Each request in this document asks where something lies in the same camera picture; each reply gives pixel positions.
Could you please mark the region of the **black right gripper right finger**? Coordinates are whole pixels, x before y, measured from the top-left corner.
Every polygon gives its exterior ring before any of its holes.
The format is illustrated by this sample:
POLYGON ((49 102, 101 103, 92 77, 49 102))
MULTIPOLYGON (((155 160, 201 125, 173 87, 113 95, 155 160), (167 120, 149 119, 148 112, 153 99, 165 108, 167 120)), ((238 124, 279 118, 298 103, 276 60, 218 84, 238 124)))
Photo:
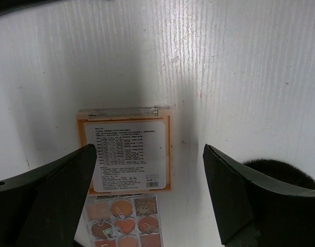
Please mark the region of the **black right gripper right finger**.
POLYGON ((267 176, 211 145, 203 161, 223 246, 315 246, 315 190, 267 176))

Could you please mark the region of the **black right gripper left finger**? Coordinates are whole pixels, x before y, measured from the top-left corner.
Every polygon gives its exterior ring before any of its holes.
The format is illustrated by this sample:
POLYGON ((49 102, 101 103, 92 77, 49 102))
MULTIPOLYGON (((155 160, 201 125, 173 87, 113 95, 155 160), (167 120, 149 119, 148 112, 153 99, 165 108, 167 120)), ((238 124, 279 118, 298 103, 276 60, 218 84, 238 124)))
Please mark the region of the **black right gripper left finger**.
POLYGON ((96 164, 88 144, 0 181, 0 246, 80 246, 75 234, 96 164))

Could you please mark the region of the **nine colour eyeshadow palette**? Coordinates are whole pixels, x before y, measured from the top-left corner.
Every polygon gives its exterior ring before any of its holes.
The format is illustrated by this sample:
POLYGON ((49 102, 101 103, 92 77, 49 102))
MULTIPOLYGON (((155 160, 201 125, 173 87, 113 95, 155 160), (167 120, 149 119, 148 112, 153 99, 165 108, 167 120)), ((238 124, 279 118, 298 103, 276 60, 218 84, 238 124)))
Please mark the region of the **nine colour eyeshadow palette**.
POLYGON ((90 246, 164 245, 155 194, 87 197, 82 215, 90 246))

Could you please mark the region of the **peach compact with label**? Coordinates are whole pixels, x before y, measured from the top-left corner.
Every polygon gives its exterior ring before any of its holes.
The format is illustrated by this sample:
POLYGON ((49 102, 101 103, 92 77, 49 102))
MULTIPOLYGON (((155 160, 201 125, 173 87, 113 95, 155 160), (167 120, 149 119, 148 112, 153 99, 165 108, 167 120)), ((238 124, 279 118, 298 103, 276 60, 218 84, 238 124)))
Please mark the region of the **peach compact with label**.
POLYGON ((76 114, 81 146, 97 160, 89 196, 172 190, 172 108, 85 109, 76 114))

